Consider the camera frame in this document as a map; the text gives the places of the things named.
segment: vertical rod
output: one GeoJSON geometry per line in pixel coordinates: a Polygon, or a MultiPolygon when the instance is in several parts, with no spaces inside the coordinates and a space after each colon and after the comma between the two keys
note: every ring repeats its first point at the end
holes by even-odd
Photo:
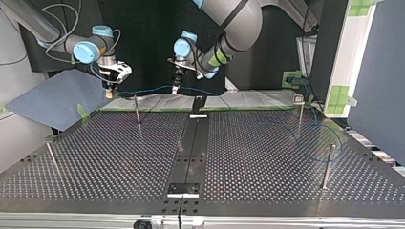
{"type": "Polygon", "coordinates": [[[303,122],[304,105],[305,105],[305,103],[303,103],[303,104],[301,105],[300,126],[301,126],[301,123],[303,122]]]}
{"type": "Polygon", "coordinates": [[[54,155],[53,155],[53,150],[52,150],[51,144],[50,144],[50,143],[47,143],[47,147],[48,147],[48,151],[49,151],[50,154],[51,154],[53,163],[56,163],[56,158],[55,158],[54,155]]]}
{"type": "Polygon", "coordinates": [[[327,184],[328,184],[328,179],[330,176],[330,167],[331,167],[331,159],[332,159],[332,155],[334,150],[336,149],[336,146],[331,144],[330,146],[330,152],[329,152],[329,156],[328,156],[328,163],[325,169],[325,176],[324,176],[324,180],[322,182],[322,189],[326,189],[327,188],[327,184]]]}
{"type": "Polygon", "coordinates": [[[135,110],[137,112],[137,120],[138,120],[138,126],[140,127],[140,118],[139,118],[139,109],[138,109],[138,98],[137,95],[134,95],[134,102],[135,102],[135,110]]]}

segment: black backdrop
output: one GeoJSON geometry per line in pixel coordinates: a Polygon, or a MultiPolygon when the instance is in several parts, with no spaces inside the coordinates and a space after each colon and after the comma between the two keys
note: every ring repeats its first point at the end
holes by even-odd
{"type": "MultiPolygon", "coordinates": [[[[173,56],[173,45],[182,31],[197,34],[204,52],[219,32],[219,27],[191,0],[99,0],[99,6],[104,23],[122,30],[117,55],[133,68],[134,74],[119,87],[122,92],[171,84],[174,66],[167,58],[173,56]]],[[[222,68],[211,80],[197,80],[189,73],[183,86],[222,94],[224,72],[222,68]]]]}
{"type": "MultiPolygon", "coordinates": [[[[61,2],[76,6],[78,0],[35,0],[38,8],[61,2]]],[[[60,10],[58,16],[64,18],[68,28],[71,28],[75,21],[72,13],[63,9],[55,10],[60,10]]],[[[230,65],[221,67],[211,80],[197,80],[190,73],[184,79],[183,86],[221,94],[227,75],[243,90],[280,89],[283,72],[299,69],[296,37],[301,36],[302,31],[279,8],[265,7],[263,16],[262,33],[251,50],[236,55],[230,65]]],[[[91,27],[97,24],[122,30],[117,55],[131,65],[134,74],[119,87],[121,92],[170,85],[174,66],[167,62],[167,58],[172,57],[173,45],[181,32],[196,33],[199,36],[198,45],[206,52],[214,44],[219,31],[219,27],[192,0],[83,0],[75,34],[89,36],[91,27]]],[[[72,67],[48,59],[32,35],[24,33],[35,72],[62,71],[72,67]]],[[[160,91],[166,92],[170,93],[170,89],[160,91]]]]}

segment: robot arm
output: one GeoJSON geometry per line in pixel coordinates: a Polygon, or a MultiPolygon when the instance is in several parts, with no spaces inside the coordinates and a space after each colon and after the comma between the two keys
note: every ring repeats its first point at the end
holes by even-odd
{"type": "Polygon", "coordinates": [[[211,17],[224,34],[220,34],[215,45],[207,52],[198,50],[198,36],[185,31],[174,46],[176,78],[173,94],[181,86],[181,78],[186,70],[197,72],[199,79],[215,76],[219,67],[227,64],[232,56],[251,48],[262,30],[262,9],[257,0],[193,0],[211,17]]]}
{"type": "Polygon", "coordinates": [[[64,37],[43,12],[35,7],[30,0],[0,0],[13,17],[35,35],[38,44],[53,51],[71,54],[79,62],[91,65],[96,62],[102,73],[103,87],[107,97],[113,96],[117,84],[122,83],[131,73],[132,69],[122,62],[116,61],[115,42],[113,31],[107,26],[94,26],[91,37],[81,37],[70,34],[62,42],[55,44],[64,37]]]}

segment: white panel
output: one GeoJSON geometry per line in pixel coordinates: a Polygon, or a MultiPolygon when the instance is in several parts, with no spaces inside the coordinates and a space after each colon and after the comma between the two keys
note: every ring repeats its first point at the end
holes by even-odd
{"type": "MultiPolygon", "coordinates": [[[[26,55],[20,33],[0,11],[0,65],[26,55]]],[[[28,58],[0,66],[0,108],[17,96],[44,82],[43,73],[32,73],[28,58]]],[[[0,111],[0,173],[21,157],[39,148],[51,128],[13,113],[0,111]]]]}
{"type": "MultiPolygon", "coordinates": [[[[0,65],[20,60],[26,50],[20,33],[0,12],[0,65]]],[[[44,81],[43,73],[32,73],[28,58],[23,62],[0,66],[0,105],[27,92],[44,81]]]]}
{"type": "Polygon", "coordinates": [[[0,121],[0,173],[32,153],[51,135],[51,129],[13,114],[0,121]]]}

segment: metal table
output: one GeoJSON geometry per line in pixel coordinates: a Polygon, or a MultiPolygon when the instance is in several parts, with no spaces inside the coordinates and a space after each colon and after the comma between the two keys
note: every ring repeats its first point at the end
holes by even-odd
{"type": "Polygon", "coordinates": [[[188,115],[141,113],[139,127],[136,114],[99,113],[73,126],[51,150],[44,146],[0,175],[0,228],[22,219],[115,226],[158,219],[177,228],[199,217],[212,228],[235,220],[296,220],[296,228],[336,218],[350,218],[348,227],[377,219],[405,226],[405,179],[311,110],[301,126],[299,109],[188,115]],[[198,197],[169,198],[179,184],[198,197]]]}

